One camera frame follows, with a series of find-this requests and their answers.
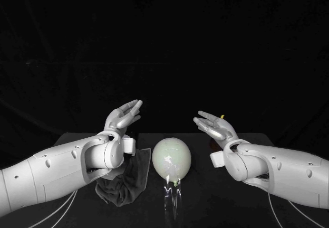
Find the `black backdrop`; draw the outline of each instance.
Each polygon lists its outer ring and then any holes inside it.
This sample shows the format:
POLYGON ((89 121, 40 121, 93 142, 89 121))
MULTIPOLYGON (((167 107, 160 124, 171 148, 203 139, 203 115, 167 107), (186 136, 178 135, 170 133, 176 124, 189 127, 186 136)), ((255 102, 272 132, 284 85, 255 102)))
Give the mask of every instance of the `black backdrop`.
POLYGON ((202 110, 329 159, 327 21, 318 0, 1 2, 0 166, 134 99, 128 132, 196 133, 202 110))

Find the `dark cloth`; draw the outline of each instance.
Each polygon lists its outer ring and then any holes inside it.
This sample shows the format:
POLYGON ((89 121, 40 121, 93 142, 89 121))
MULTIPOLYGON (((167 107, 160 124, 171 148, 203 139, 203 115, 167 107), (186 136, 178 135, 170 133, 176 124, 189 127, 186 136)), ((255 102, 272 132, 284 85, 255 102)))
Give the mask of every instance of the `dark cloth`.
POLYGON ((96 179, 95 192, 106 204, 112 202, 121 207, 135 201, 147 185, 150 155, 151 149, 137 149, 135 155, 128 157, 124 173, 112 180, 96 179))

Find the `dark table surface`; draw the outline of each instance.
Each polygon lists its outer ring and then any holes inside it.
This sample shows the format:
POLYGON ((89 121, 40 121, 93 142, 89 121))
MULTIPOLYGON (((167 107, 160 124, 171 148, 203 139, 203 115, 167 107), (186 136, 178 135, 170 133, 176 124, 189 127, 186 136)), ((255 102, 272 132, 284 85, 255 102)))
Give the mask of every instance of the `dark table surface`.
MULTIPOLYGON (((72 142, 95 135, 93 133, 66 133, 54 144, 72 142)), ((261 133, 238 133, 241 139, 252 144, 272 146, 261 133)), ((191 154, 191 166, 181 179, 183 227, 266 227, 278 228, 268 202, 268 194, 259 188, 238 182, 229 176, 225 167, 213 168, 209 154, 215 151, 210 137, 204 133, 140 133, 137 148, 154 148, 163 138, 176 137, 187 145, 191 154)), ((147 187, 134 203, 116 207, 105 204, 95 193, 93 181, 77 190, 70 208, 56 228, 163 228, 164 195, 163 178, 150 162, 147 187)), ((69 195, 46 203, 28 206, 0 218, 0 227, 27 228, 60 207, 69 195)), ((284 228, 317 227, 297 212, 288 201, 271 195, 277 219, 284 228)), ((36 227, 50 228, 60 218, 69 203, 54 215, 36 227)), ((329 211, 294 204, 300 211, 329 228, 329 211)))

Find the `cable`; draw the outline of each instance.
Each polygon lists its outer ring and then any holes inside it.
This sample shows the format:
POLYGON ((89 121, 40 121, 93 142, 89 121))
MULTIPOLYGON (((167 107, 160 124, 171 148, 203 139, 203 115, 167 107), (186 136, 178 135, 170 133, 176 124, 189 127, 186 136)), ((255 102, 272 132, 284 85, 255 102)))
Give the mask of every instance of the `cable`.
MULTIPOLYGON (((294 209, 304 215, 304 213, 295 208, 295 206, 292 205, 294 209)), ((317 222, 314 222, 305 215, 304 217, 314 223, 317 224, 321 228, 324 228, 317 222)))
POLYGON ((70 205, 72 205, 72 202, 73 202, 73 199, 72 199, 72 201, 70 201, 70 204, 69 204, 69 206, 67 206, 66 211, 63 212, 63 215, 62 215, 60 219, 63 218, 63 216, 64 216, 64 214, 66 214, 66 212, 67 212, 67 210, 69 210, 69 207, 70 207, 70 205))
MULTIPOLYGON (((69 201, 69 199, 72 198, 73 194, 76 194, 77 190, 73 191, 73 193, 70 194, 70 197, 67 198, 66 202, 69 201)), ((37 222, 33 226, 27 227, 27 228, 33 228, 34 226, 37 226, 59 210, 60 208, 40 221, 37 222)))
POLYGON ((268 201, 269 201, 269 205, 271 205, 271 209, 272 209, 272 203, 271 203, 271 197, 269 197, 269 196, 268 196, 268 201))

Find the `white robotic arm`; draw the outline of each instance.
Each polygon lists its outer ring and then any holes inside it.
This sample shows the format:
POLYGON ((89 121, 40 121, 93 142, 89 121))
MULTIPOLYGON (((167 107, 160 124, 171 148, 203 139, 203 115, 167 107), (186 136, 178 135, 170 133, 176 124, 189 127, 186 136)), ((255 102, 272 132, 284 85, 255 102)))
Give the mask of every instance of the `white robotic arm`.
POLYGON ((0 170, 0 217, 66 196, 119 167, 124 153, 135 153, 135 140, 124 133, 140 119, 141 104, 134 100, 111 112, 98 135, 47 148, 0 170))
POLYGON ((199 115, 206 118, 193 119, 199 129, 223 148, 210 154, 213 167, 225 166, 236 181, 288 201, 329 209, 329 161, 301 151, 251 144, 238 139, 222 118, 204 112, 199 115))

